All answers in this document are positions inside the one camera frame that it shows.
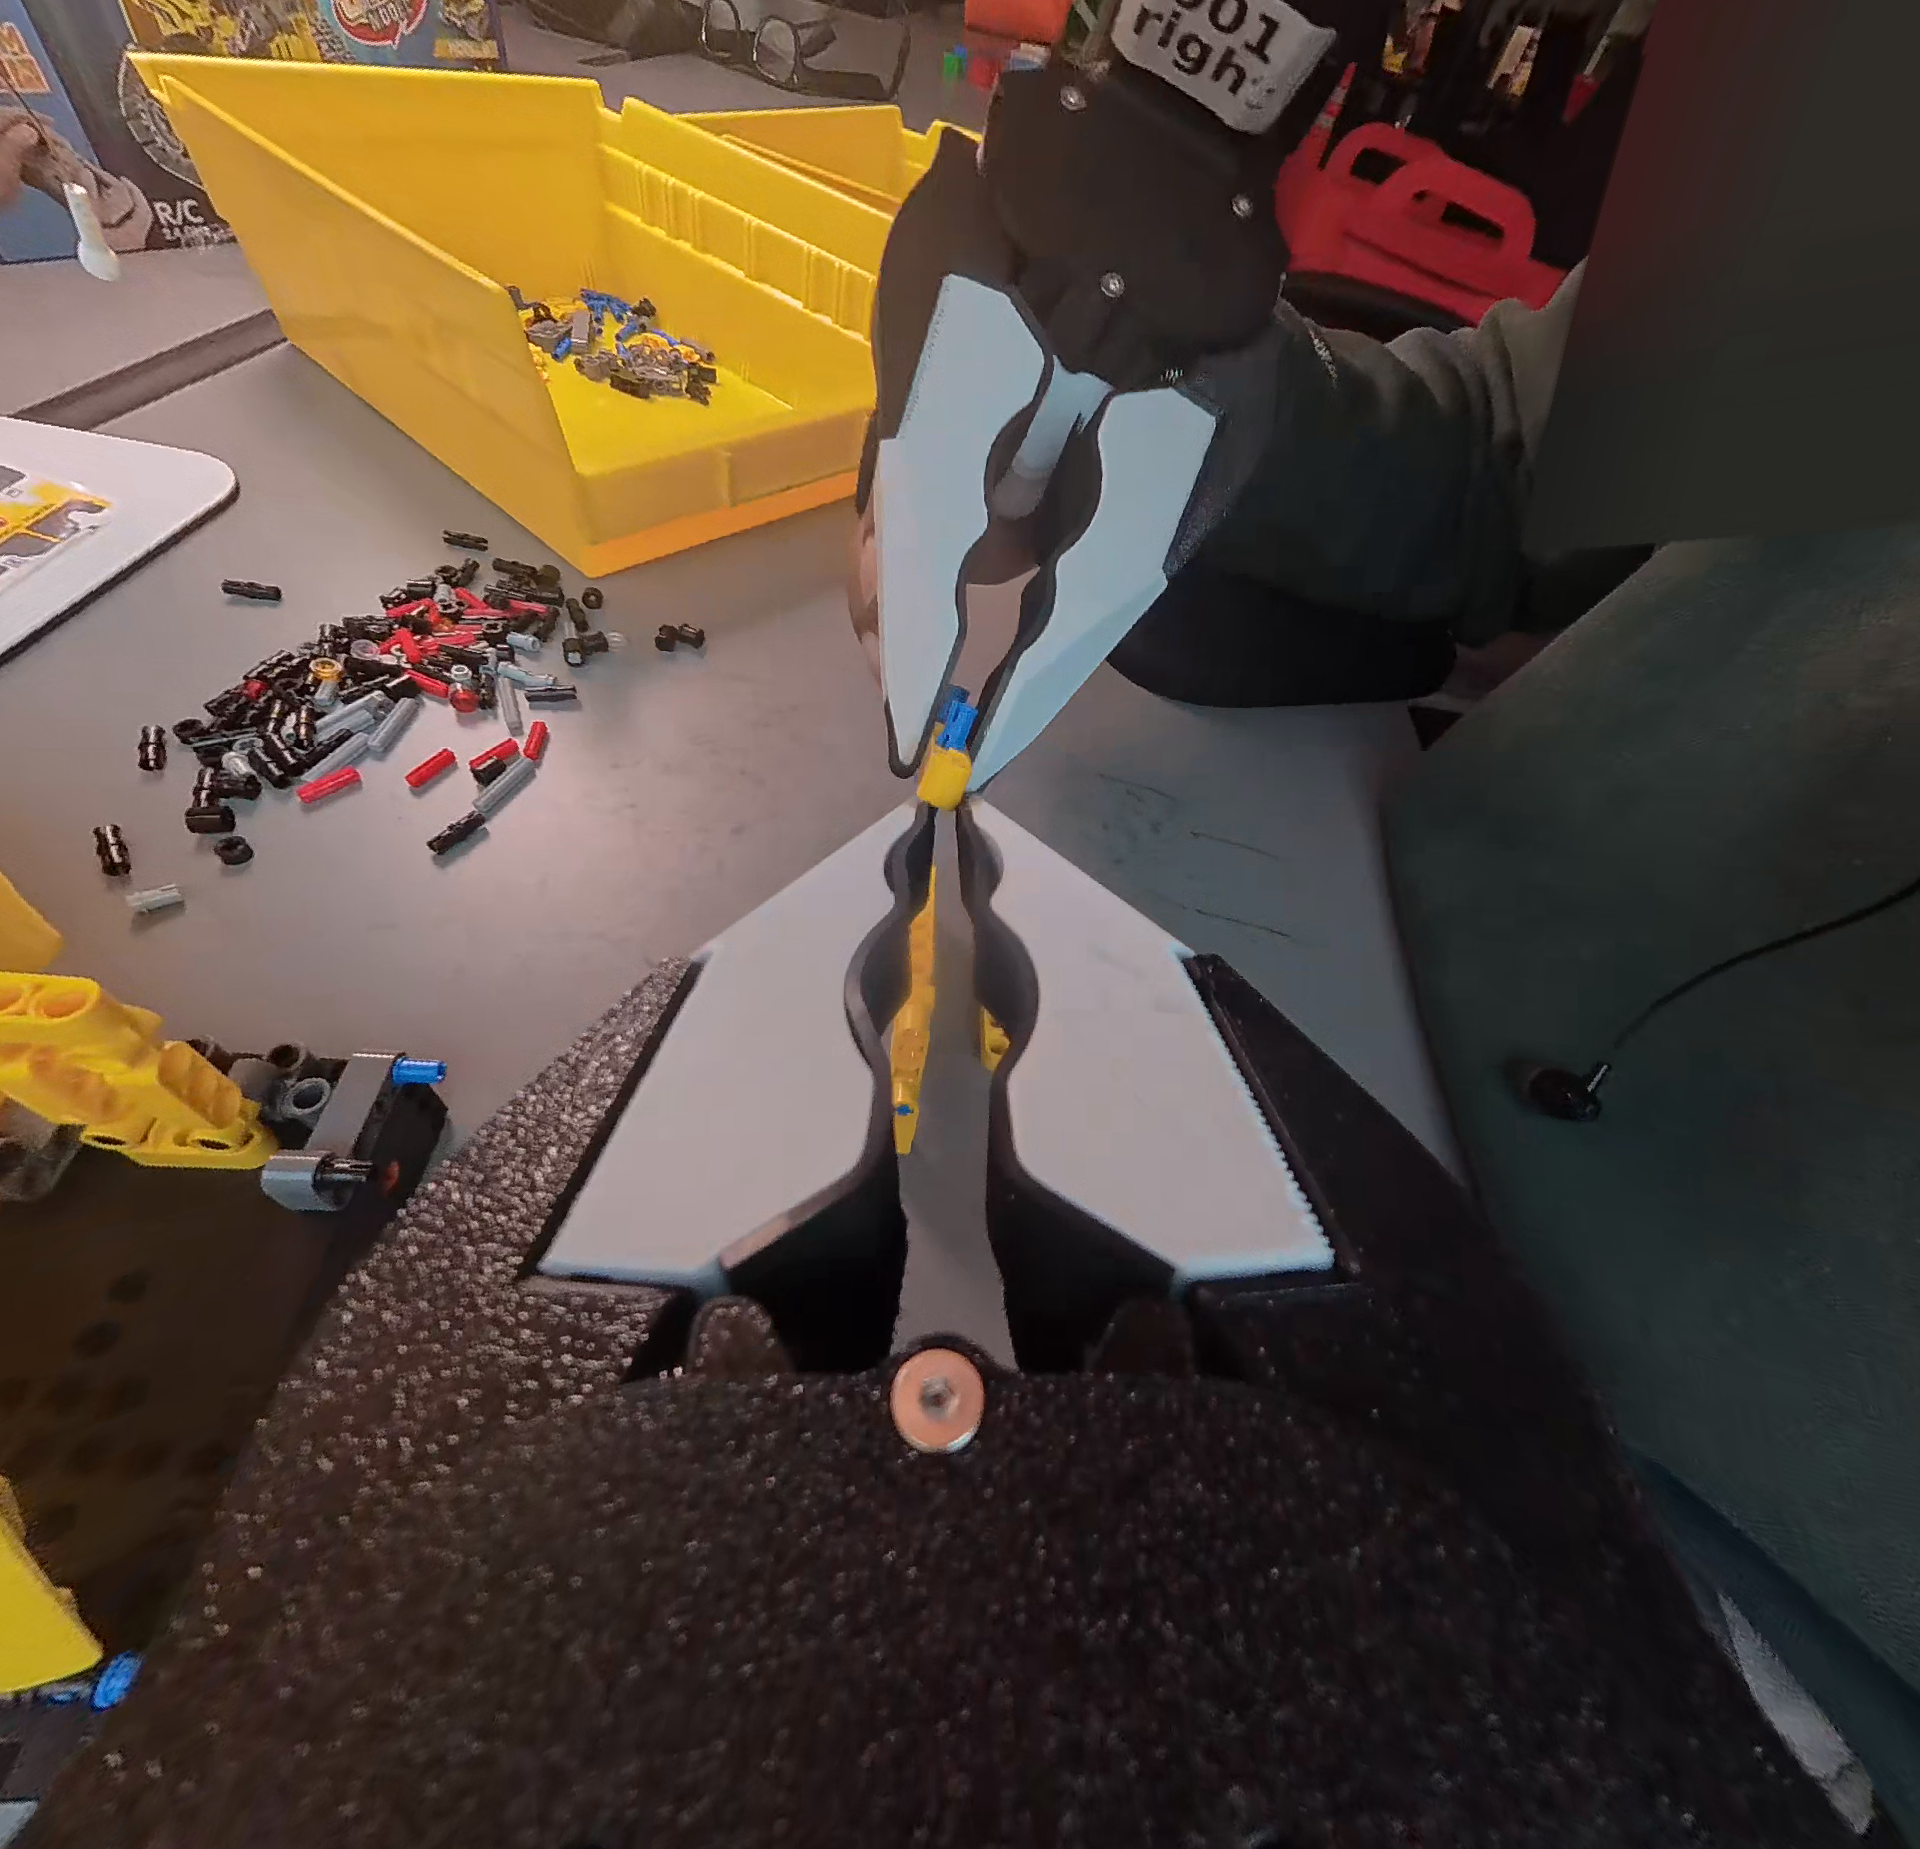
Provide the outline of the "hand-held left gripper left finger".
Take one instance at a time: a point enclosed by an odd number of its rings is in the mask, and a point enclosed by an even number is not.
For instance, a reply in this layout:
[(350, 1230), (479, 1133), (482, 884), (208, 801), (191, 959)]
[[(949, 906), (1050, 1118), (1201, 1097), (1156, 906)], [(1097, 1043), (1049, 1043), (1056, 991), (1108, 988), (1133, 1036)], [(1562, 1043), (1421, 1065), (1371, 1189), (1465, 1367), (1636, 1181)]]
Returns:
[(899, 1217), (884, 1025), (924, 884), (928, 811), (903, 801), (692, 959), (541, 1276), (747, 1291), (837, 1212)]

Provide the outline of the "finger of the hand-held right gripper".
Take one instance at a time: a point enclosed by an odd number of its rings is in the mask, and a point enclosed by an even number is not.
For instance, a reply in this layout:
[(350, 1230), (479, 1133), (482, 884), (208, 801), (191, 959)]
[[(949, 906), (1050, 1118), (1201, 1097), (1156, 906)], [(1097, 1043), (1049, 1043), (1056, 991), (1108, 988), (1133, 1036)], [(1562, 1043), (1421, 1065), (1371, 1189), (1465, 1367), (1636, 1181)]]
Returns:
[(877, 664), (892, 767), (914, 777), (965, 645), (965, 560), (987, 538), (1006, 434), (1024, 438), (1050, 358), (1028, 307), (941, 276), (924, 350), (877, 443)]
[(1213, 449), (1213, 409), (1183, 384), (1108, 394), (1068, 434), (1044, 496), (1049, 543), (994, 668), (970, 793), (984, 793), (1161, 596), (1165, 560)]

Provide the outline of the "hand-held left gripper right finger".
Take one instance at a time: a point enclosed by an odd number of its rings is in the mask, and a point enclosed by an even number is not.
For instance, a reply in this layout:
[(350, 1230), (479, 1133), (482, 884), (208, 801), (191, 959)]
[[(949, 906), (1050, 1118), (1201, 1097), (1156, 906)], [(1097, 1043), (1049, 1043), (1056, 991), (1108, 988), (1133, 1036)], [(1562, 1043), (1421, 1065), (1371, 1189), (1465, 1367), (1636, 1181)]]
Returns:
[(957, 811), (998, 1151), (1172, 1287), (1327, 1276), (1331, 1240), (1213, 1023), (1197, 956), (994, 807)]

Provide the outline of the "yellow lego panel assembly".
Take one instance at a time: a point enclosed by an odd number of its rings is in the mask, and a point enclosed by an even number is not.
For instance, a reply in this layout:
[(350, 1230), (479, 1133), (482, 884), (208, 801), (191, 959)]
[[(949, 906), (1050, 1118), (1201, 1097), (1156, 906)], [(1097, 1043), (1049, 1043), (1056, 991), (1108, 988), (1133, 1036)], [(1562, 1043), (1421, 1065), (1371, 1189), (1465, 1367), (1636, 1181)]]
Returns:
[[(970, 789), (970, 734), (977, 702), (965, 685), (949, 685), (932, 725), (932, 747), (920, 767), (920, 801), (932, 811), (957, 811)], [(928, 872), (924, 905), (907, 929), (907, 998), (892, 1029), (892, 1103), (899, 1157), (914, 1148), (924, 1121), (924, 1071), (935, 1012), (935, 868)]]

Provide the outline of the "person's right forearm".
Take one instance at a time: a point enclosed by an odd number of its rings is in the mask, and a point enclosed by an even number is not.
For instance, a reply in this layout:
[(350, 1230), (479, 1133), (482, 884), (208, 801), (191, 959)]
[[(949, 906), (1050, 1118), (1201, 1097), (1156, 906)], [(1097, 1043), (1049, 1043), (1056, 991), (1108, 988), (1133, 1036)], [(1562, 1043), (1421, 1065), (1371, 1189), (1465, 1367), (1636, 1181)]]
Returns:
[(1272, 384), (1238, 496), (1194, 570), (1281, 596), (1441, 622), (1457, 645), (1547, 634), (1615, 584), (1594, 554), (1523, 544), (1536, 451), (1588, 265), (1552, 303), (1494, 303), (1474, 327), (1395, 342), (1272, 309)]

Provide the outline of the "assorted lego parts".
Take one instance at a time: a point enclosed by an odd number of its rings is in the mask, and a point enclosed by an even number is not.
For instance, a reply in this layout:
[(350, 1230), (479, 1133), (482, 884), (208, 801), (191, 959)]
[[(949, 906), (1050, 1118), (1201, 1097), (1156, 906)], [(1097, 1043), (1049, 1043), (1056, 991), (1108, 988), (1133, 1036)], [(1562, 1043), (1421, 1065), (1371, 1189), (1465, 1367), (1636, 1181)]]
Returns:
[(670, 331), (651, 298), (620, 298), (596, 287), (533, 293), (505, 279), (505, 303), (541, 380), (566, 371), (638, 400), (711, 404), (716, 394), (716, 352)]

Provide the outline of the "pile of small lego pins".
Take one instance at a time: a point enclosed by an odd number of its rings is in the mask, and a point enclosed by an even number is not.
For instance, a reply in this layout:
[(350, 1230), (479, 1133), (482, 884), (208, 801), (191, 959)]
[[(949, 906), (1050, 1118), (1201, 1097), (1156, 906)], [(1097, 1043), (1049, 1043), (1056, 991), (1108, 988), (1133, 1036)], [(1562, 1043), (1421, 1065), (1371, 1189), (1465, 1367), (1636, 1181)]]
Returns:
[(703, 658), (706, 629), (664, 619), (631, 634), (599, 584), (448, 528), (437, 568), (259, 645), (170, 720), (146, 711), (136, 773), (180, 767), (188, 858), (232, 878), (259, 865), (259, 811), (317, 824), (353, 801), (395, 801), (442, 878), (533, 793), (587, 678), (638, 645)]

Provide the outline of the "partly built yellow lego model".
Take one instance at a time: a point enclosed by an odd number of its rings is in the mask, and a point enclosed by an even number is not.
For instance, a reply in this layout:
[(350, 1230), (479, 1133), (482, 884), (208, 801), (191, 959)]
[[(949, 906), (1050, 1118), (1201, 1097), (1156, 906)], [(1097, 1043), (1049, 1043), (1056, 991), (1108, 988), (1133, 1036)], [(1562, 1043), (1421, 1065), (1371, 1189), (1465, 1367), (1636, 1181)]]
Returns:
[(5, 974), (5, 1777), (37, 1710), (132, 1686), (275, 1379), (422, 1183), (442, 1075)]

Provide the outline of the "red black bag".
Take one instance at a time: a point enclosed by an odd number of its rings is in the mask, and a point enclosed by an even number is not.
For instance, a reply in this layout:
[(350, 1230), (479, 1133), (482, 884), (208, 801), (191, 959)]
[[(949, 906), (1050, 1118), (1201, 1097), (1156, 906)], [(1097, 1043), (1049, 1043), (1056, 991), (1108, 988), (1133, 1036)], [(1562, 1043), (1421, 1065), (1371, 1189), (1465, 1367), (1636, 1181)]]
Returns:
[(1290, 270), (1482, 319), (1522, 298), (1547, 307), (1562, 270), (1533, 257), (1536, 216), (1522, 186), (1446, 156), (1391, 123), (1347, 130), (1323, 156), (1281, 171), (1276, 228)]

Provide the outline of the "black eyeglasses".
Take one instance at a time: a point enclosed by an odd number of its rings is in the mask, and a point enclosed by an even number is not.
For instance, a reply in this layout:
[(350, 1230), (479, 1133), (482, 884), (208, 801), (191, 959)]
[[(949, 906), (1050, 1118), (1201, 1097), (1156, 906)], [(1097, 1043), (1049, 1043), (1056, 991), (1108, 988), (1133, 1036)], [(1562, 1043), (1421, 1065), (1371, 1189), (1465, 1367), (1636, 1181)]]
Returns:
[(834, 15), (748, 11), (741, 0), (703, 0), (698, 50), (775, 91), (812, 92), (817, 58), (837, 42)]

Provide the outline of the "person's green sweatshirt torso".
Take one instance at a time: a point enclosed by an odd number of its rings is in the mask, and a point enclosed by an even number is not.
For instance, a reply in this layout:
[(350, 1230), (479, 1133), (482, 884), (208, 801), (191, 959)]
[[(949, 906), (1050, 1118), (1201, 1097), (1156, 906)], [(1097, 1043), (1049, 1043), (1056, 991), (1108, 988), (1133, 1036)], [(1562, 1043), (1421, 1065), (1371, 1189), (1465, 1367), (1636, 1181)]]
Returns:
[(1917, 596), (1911, 525), (1666, 544), (1383, 824), (1457, 1139), (1619, 1434), (1908, 1686)]

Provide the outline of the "white instruction board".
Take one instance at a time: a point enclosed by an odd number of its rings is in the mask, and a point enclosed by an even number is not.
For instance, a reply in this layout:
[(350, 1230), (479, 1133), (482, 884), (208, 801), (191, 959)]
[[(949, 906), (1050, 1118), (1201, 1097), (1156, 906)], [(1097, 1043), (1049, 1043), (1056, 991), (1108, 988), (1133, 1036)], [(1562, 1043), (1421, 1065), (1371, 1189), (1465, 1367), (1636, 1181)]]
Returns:
[(0, 658), (63, 628), (236, 496), (236, 474), (206, 451), (5, 416)]

